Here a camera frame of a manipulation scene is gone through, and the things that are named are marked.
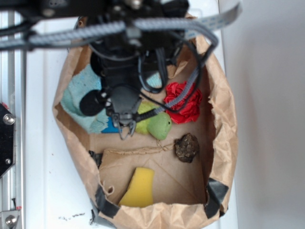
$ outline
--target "white wall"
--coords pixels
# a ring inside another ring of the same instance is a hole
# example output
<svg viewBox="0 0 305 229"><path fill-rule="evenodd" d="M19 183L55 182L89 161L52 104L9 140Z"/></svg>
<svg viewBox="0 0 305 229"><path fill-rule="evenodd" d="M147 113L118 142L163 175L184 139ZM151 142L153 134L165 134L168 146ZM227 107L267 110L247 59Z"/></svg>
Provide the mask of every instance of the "white wall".
<svg viewBox="0 0 305 229"><path fill-rule="evenodd" d="M244 0L224 29L239 122L240 229L305 228L304 9L304 0Z"/></svg>

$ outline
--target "bolt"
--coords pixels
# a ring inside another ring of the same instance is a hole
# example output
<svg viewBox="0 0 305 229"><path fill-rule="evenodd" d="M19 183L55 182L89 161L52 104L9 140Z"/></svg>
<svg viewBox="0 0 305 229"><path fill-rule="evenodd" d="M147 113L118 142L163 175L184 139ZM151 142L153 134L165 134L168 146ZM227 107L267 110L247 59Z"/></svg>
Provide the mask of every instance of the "bolt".
<svg viewBox="0 0 305 229"><path fill-rule="evenodd" d="M114 6L113 8L115 11L121 11L121 7L120 6Z"/></svg>
<svg viewBox="0 0 305 229"><path fill-rule="evenodd" d="M142 0L132 0L131 1L131 8L134 10L138 10L142 6Z"/></svg>
<svg viewBox="0 0 305 229"><path fill-rule="evenodd" d="M141 47L142 46L141 42L139 42L138 39L130 39L129 44L134 45L136 47Z"/></svg>
<svg viewBox="0 0 305 229"><path fill-rule="evenodd" d="M52 10L52 9L44 9L44 10L42 11L42 14L43 14L44 16L46 16L47 18L49 18L49 17L52 17L52 16L55 14L55 11Z"/></svg>
<svg viewBox="0 0 305 229"><path fill-rule="evenodd" d="M17 219L14 216L7 216L5 219L5 223L9 228L13 228L17 223Z"/></svg>
<svg viewBox="0 0 305 229"><path fill-rule="evenodd" d="M9 165L9 164L11 163L11 160L8 158L8 159L5 160L5 163L6 163L7 165Z"/></svg>
<svg viewBox="0 0 305 229"><path fill-rule="evenodd" d="M3 122L4 122L6 125L13 125L14 122L15 122L15 117L14 117L12 114L6 114L6 115L3 117Z"/></svg>

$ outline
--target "red fabric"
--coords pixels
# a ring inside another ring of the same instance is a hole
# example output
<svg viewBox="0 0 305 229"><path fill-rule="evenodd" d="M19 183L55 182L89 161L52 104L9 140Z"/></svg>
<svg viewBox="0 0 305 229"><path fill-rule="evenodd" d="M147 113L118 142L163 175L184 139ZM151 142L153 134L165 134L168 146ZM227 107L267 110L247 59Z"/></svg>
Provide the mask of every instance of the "red fabric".
<svg viewBox="0 0 305 229"><path fill-rule="evenodd" d="M167 96L165 97L164 102L168 103L174 98L176 98L178 95L180 95L183 89L185 88L185 85L186 82L184 83L174 82L167 85L165 88ZM185 103L185 98L188 97L188 95L191 93L193 88L194 85L192 85L186 97L184 97L178 104L172 107L173 110L178 110L183 106L183 104ZM192 95L192 97L189 99L185 108L181 110L179 113L171 113L169 111L166 112L169 114L169 116L171 117L174 123L180 124L180 123L188 123L190 121L195 122L197 121L200 114L199 105L201 101L202 101L202 93L199 89L197 89L195 93Z"/></svg>

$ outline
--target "brown rock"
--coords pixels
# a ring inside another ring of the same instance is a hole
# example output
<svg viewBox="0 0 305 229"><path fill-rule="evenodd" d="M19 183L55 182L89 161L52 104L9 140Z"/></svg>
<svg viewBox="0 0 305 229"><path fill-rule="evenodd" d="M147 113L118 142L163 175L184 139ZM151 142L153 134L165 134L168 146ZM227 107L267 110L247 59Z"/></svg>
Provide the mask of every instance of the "brown rock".
<svg viewBox="0 0 305 229"><path fill-rule="evenodd" d="M176 154L182 162L191 163L197 153L199 153L199 143L196 136L190 133L181 139L175 140Z"/></svg>

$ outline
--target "brown paper bag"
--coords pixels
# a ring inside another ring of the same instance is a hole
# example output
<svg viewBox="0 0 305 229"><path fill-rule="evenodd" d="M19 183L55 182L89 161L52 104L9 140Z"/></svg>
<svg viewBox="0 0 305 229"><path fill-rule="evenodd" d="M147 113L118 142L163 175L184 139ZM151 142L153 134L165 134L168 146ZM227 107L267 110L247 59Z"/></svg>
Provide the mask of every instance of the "brown paper bag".
<svg viewBox="0 0 305 229"><path fill-rule="evenodd" d="M204 53L205 39L194 42ZM173 125L163 141L138 133L122 141L118 134L87 134L61 107L65 88L90 62L90 55L87 46L70 51L53 112L99 219L122 229L200 229L219 219L228 209L238 143L234 98L216 57L212 55L203 69L203 100L196 122ZM177 66L168 68L169 83L182 83L195 67L191 52L183 48ZM150 96L161 101L165 92ZM173 141L186 133L199 140L200 153L192 163L181 162L173 150ZM89 150L103 154L99 169ZM155 171L155 203L145 208L118 207L136 167Z"/></svg>

